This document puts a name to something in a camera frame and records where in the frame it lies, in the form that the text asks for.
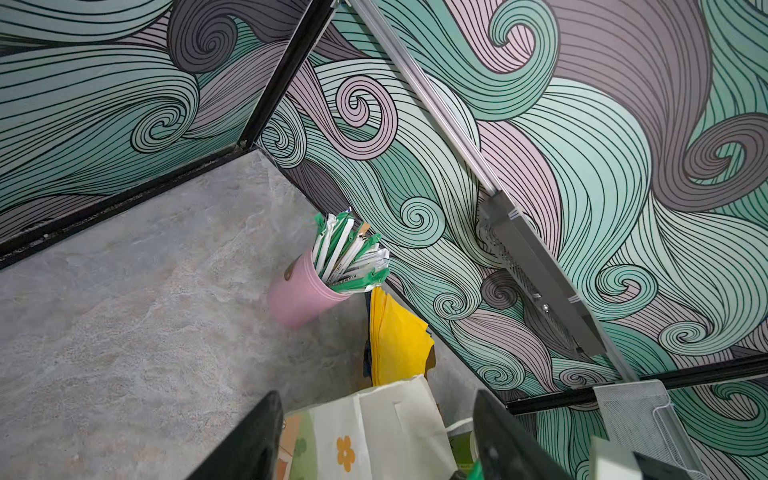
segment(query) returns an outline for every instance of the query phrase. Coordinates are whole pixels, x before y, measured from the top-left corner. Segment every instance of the pink container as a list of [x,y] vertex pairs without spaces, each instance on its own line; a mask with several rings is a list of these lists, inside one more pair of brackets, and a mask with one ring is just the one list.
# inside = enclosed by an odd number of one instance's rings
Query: pink container
[[309,249],[272,283],[266,301],[276,322],[299,328],[351,296],[351,293],[336,293],[323,283],[315,273],[312,249]]

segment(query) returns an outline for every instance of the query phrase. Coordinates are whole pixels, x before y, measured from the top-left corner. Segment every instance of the bundle of straws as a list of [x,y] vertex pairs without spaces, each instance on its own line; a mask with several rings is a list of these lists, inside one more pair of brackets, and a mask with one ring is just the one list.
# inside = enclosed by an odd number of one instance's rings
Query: bundle of straws
[[389,274],[389,250],[379,245],[381,235],[366,237],[371,227],[367,223],[353,231],[355,217],[350,210],[328,218],[315,216],[312,261],[320,279],[337,293],[368,292]]

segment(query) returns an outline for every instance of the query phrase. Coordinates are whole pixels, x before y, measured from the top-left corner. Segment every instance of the orange flower print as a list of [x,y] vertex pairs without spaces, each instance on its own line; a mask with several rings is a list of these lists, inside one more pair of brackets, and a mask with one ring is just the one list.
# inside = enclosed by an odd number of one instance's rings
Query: orange flower print
[[339,437],[336,440],[336,447],[339,449],[339,465],[344,465],[347,473],[352,471],[352,464],[355,463],[355,451],[352,450],[352,440],[348,436],[343,439]]

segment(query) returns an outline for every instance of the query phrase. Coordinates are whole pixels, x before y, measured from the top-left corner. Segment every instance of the wall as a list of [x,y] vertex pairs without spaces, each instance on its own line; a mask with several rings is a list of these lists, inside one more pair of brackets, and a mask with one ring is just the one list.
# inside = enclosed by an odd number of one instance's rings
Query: wall
[[[673,390],[670,397],[712,480],[768,478],[767,377]],[[597,405],[517,419],[563,469],[588,478],[590,438],[607,438]]]
[[1,0],[0,242],[234,144],[308,3]]
[[[378,2],[639,374],[768,351],[768,18],[748,2]],[[503,399],[615,379],[569,352],[478,237],[485,198],[365,25],[261,139],[351,205],[392,285]]]

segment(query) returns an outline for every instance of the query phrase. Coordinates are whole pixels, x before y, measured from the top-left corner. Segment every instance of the yellow paper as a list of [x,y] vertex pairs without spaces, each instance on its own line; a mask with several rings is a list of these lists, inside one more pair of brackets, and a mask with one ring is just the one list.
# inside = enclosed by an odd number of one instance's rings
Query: yellow paper
[[377,287],[371,292],[371,377],[374,386],[425,373],[435,341],[427,323]]

